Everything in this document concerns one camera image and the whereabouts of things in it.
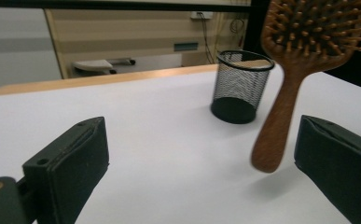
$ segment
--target brush bristle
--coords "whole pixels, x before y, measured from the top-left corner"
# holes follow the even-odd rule
[[[327,56],[361,50],[361,0],[273,0],[272,39],[286,51]]]

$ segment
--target hairbrush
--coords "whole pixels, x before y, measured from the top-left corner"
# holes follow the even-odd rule
[[[346,63],[360,41],[361,0],[271,1],[261,44],[285,76],[252,151],[255,168],[278,168],[302,80]]]

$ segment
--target wall socket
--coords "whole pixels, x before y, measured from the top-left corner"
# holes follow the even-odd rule
[[[199,15],[198,13],[202,13],[203,17],[205,19],[211,19],[213,18],[213,12],[207,12],[207,11],[192,11],[191,12],[191,19],[202,19],[201,15]]]

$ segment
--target wall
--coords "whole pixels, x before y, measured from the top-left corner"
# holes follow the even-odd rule
[[[187,11],[50,9],[46,15],[64,77],[72,76],[72,62],[173,54],[176,43],[199,43],[196,50],[181,51],[191,55],[184,60],[184,66],[207,62],[201,20],[192,20]],[[242,48],[238,43],[244,28],[242,34],[229,30],[237,16],[215,13],[206,21],[212,51]]]
[[[43,10],[0,8],[0,86],[61,78]]]

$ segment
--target mesh pen holder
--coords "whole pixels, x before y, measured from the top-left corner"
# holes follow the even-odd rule
[[[218,56],[212,113],[229,123],[243,124],[256,117],[273,60],[244,50],[226,50]]]

